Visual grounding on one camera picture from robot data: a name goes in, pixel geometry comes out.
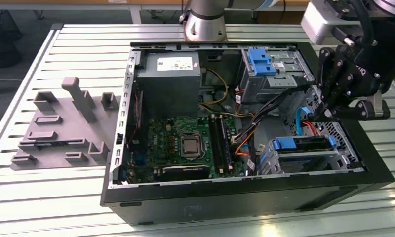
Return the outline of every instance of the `blue plastic latch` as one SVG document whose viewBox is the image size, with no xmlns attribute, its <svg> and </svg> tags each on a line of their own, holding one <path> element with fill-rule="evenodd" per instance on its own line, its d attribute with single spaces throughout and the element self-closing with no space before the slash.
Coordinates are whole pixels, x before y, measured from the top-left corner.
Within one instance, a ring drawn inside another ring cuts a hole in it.
<svg viewBox="0 0 395 237">
<path fill-rule="evenodd" d="M 273 141 L 273 145 L 274 145 L 274 150 L 280 150 L 281 146 L 277 140 Z"/>
<path fill-rule="evenodd" d="M 278 138 L 282 149 L 297 149 L 297 143 L 293 138 Z"/>
<path fill-rule="evenodd" d="M 337 147 L 337 140 L 336 140 L 336 137 L 330 136 L 330 137 L 329 137 L 329 140 L 330 140 L 332 146 L 336 148 L 336 147 Z"/>
<path fill-rule="evenodd" d="M 272 57 L 266 53 L 265 49 L 250 48 L 249 49 L 249 61 L 256 68 L 257 76 L 273 76 L 277 75 L 277 69 L 272 65 Z"/>
<path fill-rule="evenodd" d="M 260 164 L 262 164 L 262 163 L 264 163 L 264 161 L 265 161 L 266 157 L 268 157 L 268 153 L 264 153 L 264 156 L 262 156 L 262 158 L 261 158 Z"/>
</svg>

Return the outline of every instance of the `white label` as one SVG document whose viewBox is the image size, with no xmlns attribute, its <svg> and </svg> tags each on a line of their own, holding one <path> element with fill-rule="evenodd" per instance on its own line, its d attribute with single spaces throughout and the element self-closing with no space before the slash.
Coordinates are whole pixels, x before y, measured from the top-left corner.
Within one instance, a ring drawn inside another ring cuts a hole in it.
<svg viewBox="0 0 395 237">
<path fill-rule="evenodd" d="M 237 103 L 241 104 L 242 103 L 242 96 L 237 95 Z"/>
<path fill-rule="evenodd" d="M 276 68 L 284 68 L 285 67 L 284 63 L 273 63 L 273 65 L 274 65 Z"/>
<path fill-rule="evenodd" d="M 159 58 L 157 61 L 158 71 L 179 71 L 179 70 L 194 70 L 193 57 L 185 58 Z"/>
<path fill-rule="evenodd" d="M 248 160 L 248 166 L 252 168 L 252 170 L 256 170 L 256 163 L 250 159 Z"/>
<path fill-rule="evenodd" d="M 265 145 L 261 143 L 258 147 L 258 151 L 262 152 L 265 150 Z"/>
</svg>

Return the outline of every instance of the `gray robot arm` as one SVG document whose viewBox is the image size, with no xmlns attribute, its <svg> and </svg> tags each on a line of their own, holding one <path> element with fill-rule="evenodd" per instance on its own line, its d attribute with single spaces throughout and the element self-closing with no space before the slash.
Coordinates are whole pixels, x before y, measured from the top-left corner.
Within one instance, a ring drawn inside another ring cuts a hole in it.
<svg viewBox="0 0 395 237">
<path fill-rule="evenodd" d="M 186 24 L 190 41 L 223 41 L 226 39 L 225 9 L 262 10 L 280 0 L 191 0 Z"/>
</svg>

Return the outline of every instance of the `motherboard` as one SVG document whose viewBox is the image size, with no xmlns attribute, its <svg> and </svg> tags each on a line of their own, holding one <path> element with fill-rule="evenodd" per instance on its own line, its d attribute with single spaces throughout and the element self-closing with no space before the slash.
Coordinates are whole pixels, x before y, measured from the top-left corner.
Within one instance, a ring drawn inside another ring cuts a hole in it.
<svg viewBox="0 0 395 237">
<path fill-rule="evenodd" d="M 149 125 L 149 148 L 146 153 L 133 154 L 137 183 L 161 182 L 159 173 L 187 174 L 189 169 L 207 169 L 206 178 L 245 176 L 245 160 L 230 153 L 232 136 L 237 134 L 233 117 L 222 118 L 226 135 L 225 156 L 232 158 L 228 168 L 222 168 L 213 144 L 217 132 L 210 123 L 211 117 L 185 117 L 151 119 Z"/>
</svg>

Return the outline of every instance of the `aluminum table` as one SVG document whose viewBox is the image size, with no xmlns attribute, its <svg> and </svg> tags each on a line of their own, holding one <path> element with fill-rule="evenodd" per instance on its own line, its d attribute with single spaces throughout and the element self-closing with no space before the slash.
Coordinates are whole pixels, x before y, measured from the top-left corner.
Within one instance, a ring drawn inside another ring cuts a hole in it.
<svg viewBox="0 0 395 237">
<path fill-rule="evenodd" d="M 310 42 L 301 26 L 292 25 L 229 25 L 228 34 L 230 41 Z M 77 76 L 93 96 L 121 95 L 130 42 L 183 40 L 178 25 L 65 25 L 51 30 L 0 123 L 0 235 L 395 236 L 395 182 L 324 211 L 131 227 L 99 205 L 105 166 L 11 170 L 38 92 L 69 97 L 62 79 Z M 362 125 L 395 177 L 395 84 L 385 97 L 392 119 Z"/>
</svg>

